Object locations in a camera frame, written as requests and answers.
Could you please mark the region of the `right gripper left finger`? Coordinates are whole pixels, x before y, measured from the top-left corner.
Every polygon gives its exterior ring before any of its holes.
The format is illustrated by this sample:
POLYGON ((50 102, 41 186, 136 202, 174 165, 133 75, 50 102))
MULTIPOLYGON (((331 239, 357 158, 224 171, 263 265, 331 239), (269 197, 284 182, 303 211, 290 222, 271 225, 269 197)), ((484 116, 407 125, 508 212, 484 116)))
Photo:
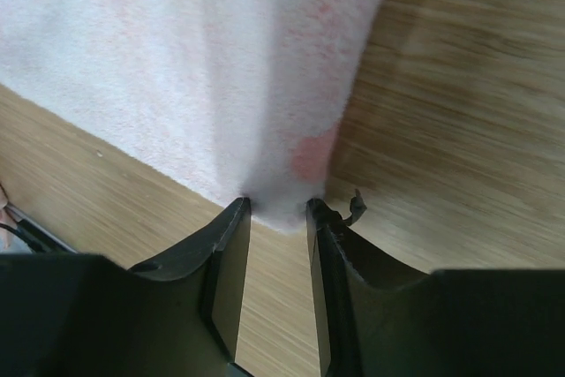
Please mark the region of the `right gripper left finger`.
POLYGON ((123 268, 99 254, 1 258, 4 376, 241 376, 248 199, 123 268))

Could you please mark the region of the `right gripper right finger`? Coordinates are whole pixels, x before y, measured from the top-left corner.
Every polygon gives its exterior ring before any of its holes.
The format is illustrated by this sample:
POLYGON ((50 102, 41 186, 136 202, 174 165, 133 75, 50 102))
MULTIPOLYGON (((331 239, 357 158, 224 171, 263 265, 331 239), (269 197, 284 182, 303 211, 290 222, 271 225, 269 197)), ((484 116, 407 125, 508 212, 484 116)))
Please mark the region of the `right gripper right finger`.
POLYGON ((306 207, 322 375, 563 375, 562 271, 427 274, 352 230, 361 199, 350 211, 306 207))

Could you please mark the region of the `pink rabbit pattern towel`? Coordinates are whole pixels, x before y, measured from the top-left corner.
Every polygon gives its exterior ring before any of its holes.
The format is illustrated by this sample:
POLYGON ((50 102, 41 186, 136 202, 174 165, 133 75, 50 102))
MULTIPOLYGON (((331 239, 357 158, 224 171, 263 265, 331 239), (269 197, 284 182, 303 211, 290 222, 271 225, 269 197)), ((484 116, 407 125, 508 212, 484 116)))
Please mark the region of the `pink rabbit pattern towel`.
POLYGON ((304 221, 381 0, 1 0, 1 82, 209 200, 304 221))

